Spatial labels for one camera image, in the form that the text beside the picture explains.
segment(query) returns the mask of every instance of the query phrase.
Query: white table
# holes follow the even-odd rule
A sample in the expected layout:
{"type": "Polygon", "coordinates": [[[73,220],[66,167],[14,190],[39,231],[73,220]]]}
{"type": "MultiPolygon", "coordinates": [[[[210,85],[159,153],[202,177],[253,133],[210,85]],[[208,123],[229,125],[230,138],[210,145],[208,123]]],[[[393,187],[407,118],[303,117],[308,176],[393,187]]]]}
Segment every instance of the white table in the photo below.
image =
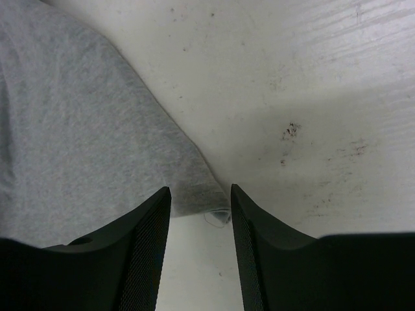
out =
{"type": "MultiPolygon", "coordinates": [[[[414,1],[50,2],[118,47],[227,189],[312,236],[415,230],[414,1]]],[[[231,236],[206,230],[219,260],[231,236]]],[[[215,305],[220,282],[162,310],[241,310],[215,305]]]]}

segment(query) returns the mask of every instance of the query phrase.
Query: fabric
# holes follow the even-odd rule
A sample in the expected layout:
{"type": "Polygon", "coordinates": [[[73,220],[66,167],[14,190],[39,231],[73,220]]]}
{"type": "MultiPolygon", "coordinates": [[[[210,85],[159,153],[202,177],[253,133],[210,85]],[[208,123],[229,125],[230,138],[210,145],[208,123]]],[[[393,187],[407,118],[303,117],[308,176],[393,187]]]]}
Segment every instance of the fabric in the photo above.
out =
{"type": "Polygon", "coordinates": [[[0,235],[67,243],[170,186],[172,215],[229,203],[195,145],[101,35],[0,0],[0,235]]]}

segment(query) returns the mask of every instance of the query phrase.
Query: gray cloth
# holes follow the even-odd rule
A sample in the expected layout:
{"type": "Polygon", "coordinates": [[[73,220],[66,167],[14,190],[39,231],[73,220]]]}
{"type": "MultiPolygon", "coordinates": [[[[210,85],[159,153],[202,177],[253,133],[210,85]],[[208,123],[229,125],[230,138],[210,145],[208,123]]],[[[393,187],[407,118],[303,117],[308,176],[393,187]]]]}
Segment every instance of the gray cloth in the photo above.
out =
{"type": "Polygon", "coordinates": [[[192,142],[107,39],[37,0],[0,0],[0,235],[67,243],[160,187],[172,215],[229,205],[192,142]]]}

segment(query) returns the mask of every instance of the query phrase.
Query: black plastic part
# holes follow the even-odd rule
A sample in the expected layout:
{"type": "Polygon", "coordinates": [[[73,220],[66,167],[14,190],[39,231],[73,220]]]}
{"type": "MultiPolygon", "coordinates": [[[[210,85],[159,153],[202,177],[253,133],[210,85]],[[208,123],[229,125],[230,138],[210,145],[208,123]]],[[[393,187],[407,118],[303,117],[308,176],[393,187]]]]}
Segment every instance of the black plastic part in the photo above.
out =
{"type": "Polygon", "coordinates": [[[0,239],[0,310],[155,310],[170,207],[165,187],[67,246],[0,239]]]}
{"type": "Polygon", "coordinates": [[[231,188],[245,311],[415,310],[415,234],[307,236],[231,188]]]}

